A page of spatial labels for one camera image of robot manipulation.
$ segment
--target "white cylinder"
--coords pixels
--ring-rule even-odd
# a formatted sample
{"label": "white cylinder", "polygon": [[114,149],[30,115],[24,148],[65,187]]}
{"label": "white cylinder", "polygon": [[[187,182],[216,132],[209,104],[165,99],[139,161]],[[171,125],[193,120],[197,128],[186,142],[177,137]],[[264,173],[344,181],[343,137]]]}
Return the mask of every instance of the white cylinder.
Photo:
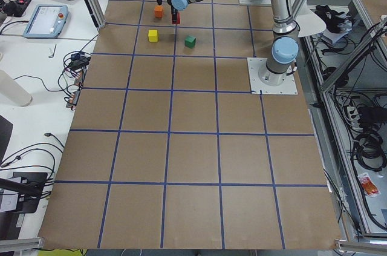
{"label": "white cylinder", "polygon": [[32,102],[32,96],[2,70],[0,70],[0,93],[20,107],[26,107]]}

